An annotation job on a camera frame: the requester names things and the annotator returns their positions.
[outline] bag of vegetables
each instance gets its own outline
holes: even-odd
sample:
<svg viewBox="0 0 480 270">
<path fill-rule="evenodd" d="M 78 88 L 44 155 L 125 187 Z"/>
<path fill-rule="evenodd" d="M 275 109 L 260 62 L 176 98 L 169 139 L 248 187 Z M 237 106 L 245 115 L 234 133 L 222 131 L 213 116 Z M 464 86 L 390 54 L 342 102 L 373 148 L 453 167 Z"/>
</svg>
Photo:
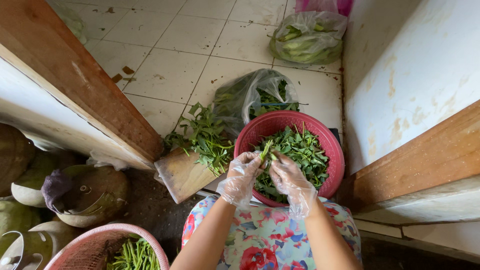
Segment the bag of vegetables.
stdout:
<svg viewBox="0 0 480 270">
<path fill-rule="evenodd" d="M 302 64 L 329 64 L 340 58 L 347 17 L 332 12 L 299 12 L 269 36 L 273 57 Z"/>
<path fill-rule="evenodd" d="M 299 111 L 299 103 L 292 81 L 273 69 L 248 73 L 215 92 L 213 113 L 235 137 L 250 120 L 274 110 Z"/>
</svg>

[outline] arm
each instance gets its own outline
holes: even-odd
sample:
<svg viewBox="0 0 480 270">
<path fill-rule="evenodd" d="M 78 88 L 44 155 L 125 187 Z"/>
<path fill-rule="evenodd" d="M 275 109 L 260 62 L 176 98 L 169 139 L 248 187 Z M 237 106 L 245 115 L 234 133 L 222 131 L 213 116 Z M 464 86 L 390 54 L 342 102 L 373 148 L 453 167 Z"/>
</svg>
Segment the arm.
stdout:
<svg viewBox="0 0 480 270">
<path fill-rule="evenodd" d="M 222 196 L 209 210 L 175 258 L 171 270 L 215 269 L 223 252 L 233 215 L 237 206 L 247 206 L 262 161 L 258 153 L 245 152 L 230 163 L 227 178 L 216 191 Z"/>
<path fill-rule="evenodd" d="M 305 218 L 305 228 L 318 270 L 362 269 L 318 198 L 312 203 L 312 209 Z"/>
<path fill-rule="evenodd" d="M 175 258 L 170 269 L 215 269 L 223 252 L 236 208 L 220 197 Z"/>
<path fill-rule="evenodd" d="M 318 270 L 361 270 L 360 263 L 335 227 L 313 185 L 287 156 L 274 151 L 270 176 L 277 190 L 288 195 L 290 216 L 305 220 L 310 248 Z"/>
</svg>

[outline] tiled floor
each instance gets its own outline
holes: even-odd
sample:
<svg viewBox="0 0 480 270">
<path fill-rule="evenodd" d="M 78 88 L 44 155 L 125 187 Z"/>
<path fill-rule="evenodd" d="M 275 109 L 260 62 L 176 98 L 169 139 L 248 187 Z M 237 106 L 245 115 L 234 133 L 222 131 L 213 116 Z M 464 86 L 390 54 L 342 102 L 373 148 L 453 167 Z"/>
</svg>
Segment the tiled floor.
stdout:
<svg viewBox="0 0 480 270">
<path fill-rule="evenodd" d="M 107 74 L 136 78 L 117 86 L 162 136 L 190 105 L 208 105 L 223 83 L 260 68 L 289 77 L 302 111 L 342 132 L 340 61 L 301 65 L 268 52 L 266 35 L 295 0 L 63 1 L 86 22 L 85 47 Z"/>
</svg>

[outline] wooden cutting board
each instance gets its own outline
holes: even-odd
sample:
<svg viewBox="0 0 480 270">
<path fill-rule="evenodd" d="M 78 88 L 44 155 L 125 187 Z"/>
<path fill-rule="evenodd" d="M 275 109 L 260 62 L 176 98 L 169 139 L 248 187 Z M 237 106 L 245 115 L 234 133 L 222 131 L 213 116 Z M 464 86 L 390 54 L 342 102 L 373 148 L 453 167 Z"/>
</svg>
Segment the wooden cutting board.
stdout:
<svg viewBox="0 0 480 270">
<path fill-rule="evenodd" d="M 177 204 L 217 178 L 206 165 L 194 163 L 198 160 L 198 153 L 189 151 L 189 154 L 190 156 L 182 148 L 177 148 L 155 162 L 158 175 Z"/>
</svg>

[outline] pink plastic bag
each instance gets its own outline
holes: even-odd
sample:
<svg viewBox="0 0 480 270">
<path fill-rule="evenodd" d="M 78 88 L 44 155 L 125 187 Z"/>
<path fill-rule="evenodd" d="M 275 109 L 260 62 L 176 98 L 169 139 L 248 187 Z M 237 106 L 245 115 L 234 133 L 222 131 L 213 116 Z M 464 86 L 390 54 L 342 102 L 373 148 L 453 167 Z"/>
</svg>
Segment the pink plastic bag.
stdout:
<svg viewBox="0 0 480 270">
<path fill-rule="evenodd" d="M 295 12 L 329 11 L 348 16 L 352 5 L 353 0 L 297 0 Z"/>
</svg>

